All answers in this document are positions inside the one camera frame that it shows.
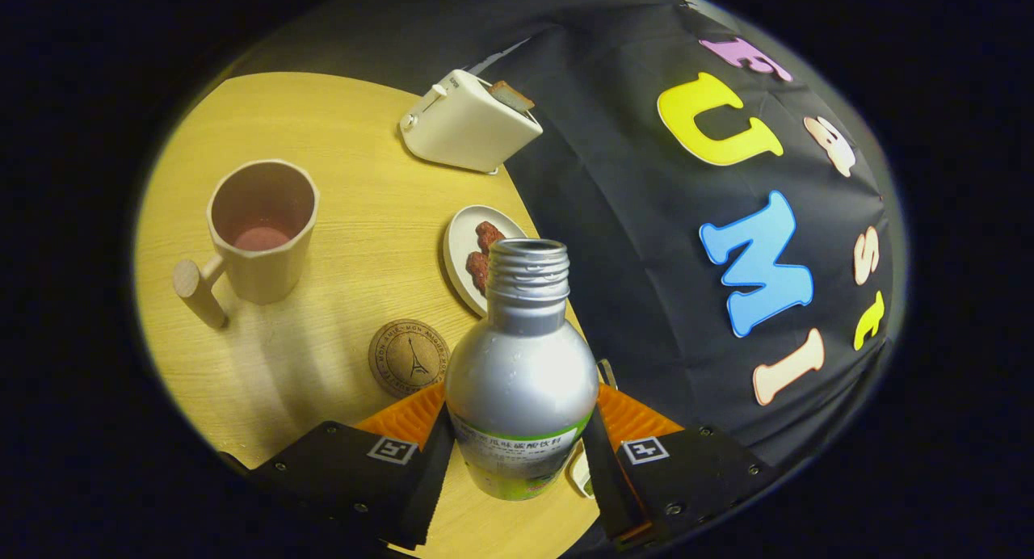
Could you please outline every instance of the white plate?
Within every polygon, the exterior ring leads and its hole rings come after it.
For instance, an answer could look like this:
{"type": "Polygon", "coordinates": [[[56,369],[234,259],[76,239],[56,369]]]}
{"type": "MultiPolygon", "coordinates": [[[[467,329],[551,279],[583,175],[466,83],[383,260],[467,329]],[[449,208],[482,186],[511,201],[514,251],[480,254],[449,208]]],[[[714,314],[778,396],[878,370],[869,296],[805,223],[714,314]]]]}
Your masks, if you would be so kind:
{"type": "Polygon", "coordinates": [[[466,257],[472,252],[481,252],[478,247],[478,232],[474,231],[474,228],[485,220],[491,221],[508,239],[527,238],[514,220],[510,220],[505,213],[488,206],[466,206],[450,221],[442,247],[445,253],[446,272],[449,272],[449,279],[452,280],[453,287],[463,302],[481,316],[488,316],[488,301],[474,286],[474,276],[466,272],[466,257]]]}

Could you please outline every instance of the blue letter m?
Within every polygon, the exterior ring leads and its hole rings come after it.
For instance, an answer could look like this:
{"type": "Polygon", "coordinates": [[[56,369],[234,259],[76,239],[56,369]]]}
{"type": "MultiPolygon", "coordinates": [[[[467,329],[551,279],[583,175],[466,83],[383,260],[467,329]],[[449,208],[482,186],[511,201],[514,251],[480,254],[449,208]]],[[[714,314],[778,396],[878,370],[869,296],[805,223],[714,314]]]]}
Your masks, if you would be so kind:
{"type": "Polygon", "coordinates": [[[736,290],[729,294],[729,319],[736,337],[747,337],[755,324],[791,306],[812,302],[815,283],[807,266],[776,265],[796,228],[790,203],[779,191],[768,194],[768,206],[761,212],[742,220],[726,227],[701,225],[700,239],[714,265],[725,265],[732,250],[747,245],[722,276],[723,285],[760,287],[749,293],[736,290]]]}

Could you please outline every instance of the bottle label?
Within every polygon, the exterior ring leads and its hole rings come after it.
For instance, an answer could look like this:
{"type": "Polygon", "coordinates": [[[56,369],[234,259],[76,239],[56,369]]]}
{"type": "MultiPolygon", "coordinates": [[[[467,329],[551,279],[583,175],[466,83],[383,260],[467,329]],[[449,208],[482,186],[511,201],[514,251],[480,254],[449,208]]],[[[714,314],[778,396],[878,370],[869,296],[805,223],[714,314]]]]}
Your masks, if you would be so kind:
{"type": "Polygon", "coordinates": [[[481,431],[450,412],[467,470],[481,490],[505,500],[539,495],[556,478],[589,415],[543,436],[505,436],[481,431]]]}

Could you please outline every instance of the black background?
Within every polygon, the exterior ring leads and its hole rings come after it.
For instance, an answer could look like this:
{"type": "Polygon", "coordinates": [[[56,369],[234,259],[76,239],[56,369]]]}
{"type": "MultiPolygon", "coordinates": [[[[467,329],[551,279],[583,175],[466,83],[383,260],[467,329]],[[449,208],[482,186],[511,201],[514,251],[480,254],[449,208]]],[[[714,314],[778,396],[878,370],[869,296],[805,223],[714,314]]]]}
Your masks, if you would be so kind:
{"type": "MultiPolygon", "coordinates": [[[[246,489],[163,401],[125,287],[169,114],[318,1],[3,0],[9,257],[27,269],[5,287],[7,345],[28,349],[6,360],[5,386],[29,405],[8,416],[14,556],[348,555],[330,525],[246,489]]],[[[913,287],[894,367],[853,428],[674,555],[1029,552],[1021,0],[711,1],[797,51],[873,126],[906,206],[913,287]]]]}

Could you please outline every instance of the foam letter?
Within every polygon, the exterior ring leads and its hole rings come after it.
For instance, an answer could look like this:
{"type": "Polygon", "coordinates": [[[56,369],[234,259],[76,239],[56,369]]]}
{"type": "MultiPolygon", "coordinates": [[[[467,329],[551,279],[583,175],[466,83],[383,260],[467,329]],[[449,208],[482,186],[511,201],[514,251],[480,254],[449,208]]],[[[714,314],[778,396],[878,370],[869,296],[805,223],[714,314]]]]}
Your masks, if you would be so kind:
{"type": "Polygon", "coordinates": [[[707,50],[713,52],[721,56],[726,62],[731,65],[742,68],[741,60],[747,60],[747,67],[754,70],[754,72],[761,72],[767,74],[776,70],[776,73],[787,82],[792,81],[793,76],[790,76],[790,72],[787,72],[785,68],[777,65],[776,61],[768,58],[762,52],[754,46],[744,39],[734,39],[732,41],[707,41],[700,40],[700,43],[704,44],[707,50]]]}
{"type": "Polygon", "coordinates": [[[793,353],[776,365],[758,365],[754,370],[754,397],[761,405],[768,405],[784,386],[812,370],[819,371],[826,360],[819,330],[808,332],[808,339],[793,353]]]}
{"type": "Polygon", "coordinates": [[[812,134],[812,138],[826,151],[829,160],[833,162],[837,170],[843,177],[851,177],[851,165],[855,164],[854,150],[851,148],[844,133],[838,131],[829,121],[819,117],[813,120],[812,117],[804,117],[804,128],[812,134]]]}
{"type": "Polygon", "coordinates": [[[669,88],[657,99],[658,114],[668,131],[675,135],[689,153],[700,157],[702,161],[728,165],[738,164],[739,161],[765,151],[783,154],[779,138],[757,117],[750,118],[750,129],[730,138],[716,141],[701,132],[694,121],[697,115],[724,105],[742,110],[743,102],[731,88],[707,72],[701,72],[698,80],[669,88]]]}
{"type": "Polygon", "coordinates": [[[854,243],[854,282],[858,286],[863,285],[870,272],[876,272],[876,265],[879,263],[880,236],[870,225],[864,235],[859,235],[854,243]]]}
{"type": "Polygon", "coordinates": [[[872,332],[876,337],[876,330],[880,327],[880,319],[883,317],[883,294],[876,290],[876,302],[861,313],[858,319],[858,327],[854,330],[854,350],[861,349],[862,342],[865,341],[865,334],[872,332]]]}
{"type": "Polygon", "coordinates": [[[779,191],[768,194],[768,206],[761,212],[726,227],[701,225],[700,239],[714,265],[725,265],[732,250],[747,245],[747,250],[722,276],[723,285],[760,287],[747,294],[738,290],[729,294],[729,319],[736,337],[747,337],[755,324],[791,306],[812,302],[815,293],[812,272],[805,266],[776,265],[796,228],[790,203],[779,191]]]}

